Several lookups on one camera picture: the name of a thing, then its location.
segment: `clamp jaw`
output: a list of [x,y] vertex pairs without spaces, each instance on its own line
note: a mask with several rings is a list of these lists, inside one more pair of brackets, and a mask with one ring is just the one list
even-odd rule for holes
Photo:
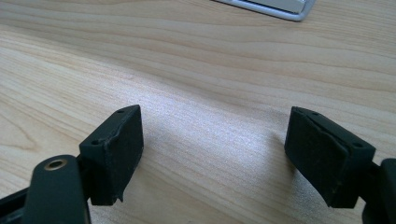
[[333,208],[366,201],[363,223],[396,223],[396,159],[372,162],[375,148],[323,115],[293,107],[286,155]]
[[122,201],[143,153],[140,106],[114,112],[79,151],[40,162],[28,189],[0,200],[0,223],[88,224],[89,198],[93,205]]

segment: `silver laptop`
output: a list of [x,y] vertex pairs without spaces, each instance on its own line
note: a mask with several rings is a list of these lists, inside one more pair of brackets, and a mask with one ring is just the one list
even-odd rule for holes
[[302,21],[316,0],[215,0],[289,21]]

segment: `wooden table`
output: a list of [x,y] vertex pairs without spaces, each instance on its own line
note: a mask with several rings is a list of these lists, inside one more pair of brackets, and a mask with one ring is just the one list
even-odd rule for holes
[[142,107],[124,203],[92,223],[360,223],[283,145],[290,108],[396,157],[396,2],[318,0],[303,22],[209,0],[0,3],[0,197],[113,111]]

